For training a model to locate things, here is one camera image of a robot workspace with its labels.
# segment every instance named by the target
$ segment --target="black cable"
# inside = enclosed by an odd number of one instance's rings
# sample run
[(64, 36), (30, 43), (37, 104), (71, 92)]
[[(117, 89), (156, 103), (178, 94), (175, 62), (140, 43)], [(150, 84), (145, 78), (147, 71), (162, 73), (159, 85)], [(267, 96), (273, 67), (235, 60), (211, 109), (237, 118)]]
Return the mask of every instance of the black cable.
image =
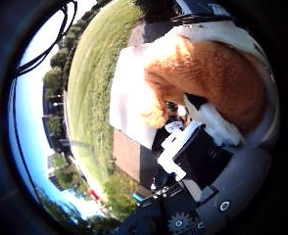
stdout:
[(68, 21), (68, 6), (67, 6), (68, 3), (67, 3), (67, 4), (63, 5), (62, 8), (60, 9), (64, 14), (64, 19), (63, 19), (63, 22), (61, 24), (61, 27), (59, 29), (59, 32), (58, 32), (58, 35), (57, 35), (55, 41), (40, 55), (38, 55), (34, 59), (30, 60), (29, 62), (25, 63), (24, 65), (18, 66), (16, 69), (16, 72), (15, 72), (15, 77), (23, 75), (23, 74), (37, 68), (45, 60), (45, 58), (51, 52), (53, 47), (68, 33), (70, 27), (73, 24), (74, 18), (76, 16), (76, 11), (77, 11), (77, 2), (71, 0), (70, 3), (73, 3), (74, 12), (73, 12), (72, 20), (71, 20), (68, 28), (65, 30), (66, 25), (67, 25), (67, 21)]

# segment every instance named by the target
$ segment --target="cat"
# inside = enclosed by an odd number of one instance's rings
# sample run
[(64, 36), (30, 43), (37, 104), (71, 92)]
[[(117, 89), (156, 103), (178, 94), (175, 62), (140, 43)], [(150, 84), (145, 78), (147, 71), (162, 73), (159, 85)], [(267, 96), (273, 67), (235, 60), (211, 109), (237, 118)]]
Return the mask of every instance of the cat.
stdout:
[(147, 47), (142, 114), (147, 124), (164, 126), (166, 101), (185, 106), (184, 93), (206, 98), (243, 135), (259, 124), (265, 112), (263, 80), (236, 49), (221, 42), (193, 42), (180, 34), (166, 35)]

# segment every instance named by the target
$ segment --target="green grass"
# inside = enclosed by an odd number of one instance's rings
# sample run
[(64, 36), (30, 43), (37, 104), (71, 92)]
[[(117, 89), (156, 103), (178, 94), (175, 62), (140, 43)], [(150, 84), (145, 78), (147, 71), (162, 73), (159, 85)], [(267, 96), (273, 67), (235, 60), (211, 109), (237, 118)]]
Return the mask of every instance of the green grass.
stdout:
[(139, 15), (131, 0), (109, 3), (82, 34), (72, 61), (68, 85), (71, 140), (92, 147), (76, 146), (76, 157), (101, 185), (113, 172), (109, 163), (113, 153), (109, 126), (112, 78), (120, 49), (126, 46)]

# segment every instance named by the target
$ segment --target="blue sky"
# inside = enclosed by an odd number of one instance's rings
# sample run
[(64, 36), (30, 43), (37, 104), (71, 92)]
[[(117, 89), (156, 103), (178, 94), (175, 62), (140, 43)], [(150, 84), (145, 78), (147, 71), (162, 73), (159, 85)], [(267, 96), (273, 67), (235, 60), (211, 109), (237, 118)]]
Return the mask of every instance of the blue sky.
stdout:
[[(95, 0), (78, 0), (76, 22), (92, 5)], [(69, 4), (69, 18), (72, 16), (72, 4)], [(27, 49), (25, 50), (21, 64), (30, 61), (48, 48), (58, 34), (59, 27), (63, 20), (61, 12), (56, 13), (36, 33)], [(52, 200), (71, 202), (81, 212), (83, 217), (94, 214), (97, 207), (94, 203), (86, 203), (78, 199), (73, 193), (61, 193), (47, 178), (47, 157), (53, 154), (49, 148), (42, 123), (42, 77), (50, 68), (50, 57), (56, 54), (57, 46), (52, 50), (46, 60), (35, 70), (20, 76), (17, 81), (16, 93), (16, 118), (19, 138), (21, 141), (24, 158), (32, 179), (36, 185), (43, 188), (45, 193)], [(9, 118), (9, 134), (17, 166), (25, 179), (25, 172), (22, 168), (22, 161), (17, 155), (18, 146), (14, 141), (13, 117)]]

